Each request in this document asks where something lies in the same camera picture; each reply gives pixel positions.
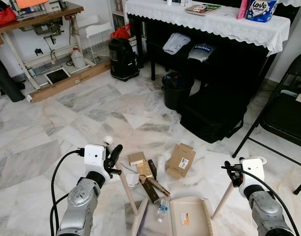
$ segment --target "wire rack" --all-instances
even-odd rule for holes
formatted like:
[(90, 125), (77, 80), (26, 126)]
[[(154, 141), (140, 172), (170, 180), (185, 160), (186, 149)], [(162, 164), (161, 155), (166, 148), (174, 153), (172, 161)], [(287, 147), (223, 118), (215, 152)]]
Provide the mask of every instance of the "wire rack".
[(110, 32), (98, 33), (87, 38), (80, 32), (84, 57), (98, 65), (109, 60), (109, 36)]

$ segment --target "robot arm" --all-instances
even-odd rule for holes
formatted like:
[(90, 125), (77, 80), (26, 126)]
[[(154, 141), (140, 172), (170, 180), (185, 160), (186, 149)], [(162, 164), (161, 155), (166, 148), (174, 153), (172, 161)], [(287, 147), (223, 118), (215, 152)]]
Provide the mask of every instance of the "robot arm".
[(80, 178), (67, 197), (67, 209), (62, 218), (57, 236), (89, 236), (92, 228), (92, 215), (98, 203), (100, 189), (108, 183), (112, 174), (121, 171), (112, 169), (122, 151), (122, 145), (109, 150), (105, 146), (86, 145), (84, 163), (86, 177)]
[[(226, 161), (225, 166), (247, 171), (264, 180), (261, 159), (242, 159), (240, 164), (233, 166)], [(239, 187), (240, 194), (249, 200), (259, 236), (294, 236), (284, 220), (281, 205), (265, 191), (264, 186), (246, 174), (230, 170), (227, 173), (233, 186)]]

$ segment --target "folded cloth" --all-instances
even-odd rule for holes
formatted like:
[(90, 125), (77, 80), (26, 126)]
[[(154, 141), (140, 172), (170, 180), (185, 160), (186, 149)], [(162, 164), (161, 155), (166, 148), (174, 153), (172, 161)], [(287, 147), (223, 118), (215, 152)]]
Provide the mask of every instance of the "folded cloth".
[(191, 38), (181, 33), (173, 33), (163, 46), (163, 50), (171, 55), (176, 54), (180, 48), (188, 44)]

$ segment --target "black vacuum cleaner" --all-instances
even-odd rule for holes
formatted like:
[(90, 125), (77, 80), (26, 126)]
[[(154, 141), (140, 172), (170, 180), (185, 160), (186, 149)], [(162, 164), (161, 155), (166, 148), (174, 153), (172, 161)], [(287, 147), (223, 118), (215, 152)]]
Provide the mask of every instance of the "black vacuum cleaner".
[(112, 77), (127, 81), (140, 73), (137, 55), (133, 52), (129, 40), (113, 38), (109, 41), (109, 54)]

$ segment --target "white plastic jug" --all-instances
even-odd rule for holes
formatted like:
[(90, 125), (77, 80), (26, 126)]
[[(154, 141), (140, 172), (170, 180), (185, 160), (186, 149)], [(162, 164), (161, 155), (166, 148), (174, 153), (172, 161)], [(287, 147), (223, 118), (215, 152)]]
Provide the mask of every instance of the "white plastic jug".
[(86, 65), (85, 61), (84, 61), (83, 54), (80, 53), (77, 50), (77, 48), (73, 48), (71, 58), (72, 58), (72, 61), (73, 61), (73, 64), (74, 64), (75, 68), (77, 68), (77, 69), (82, 68)]

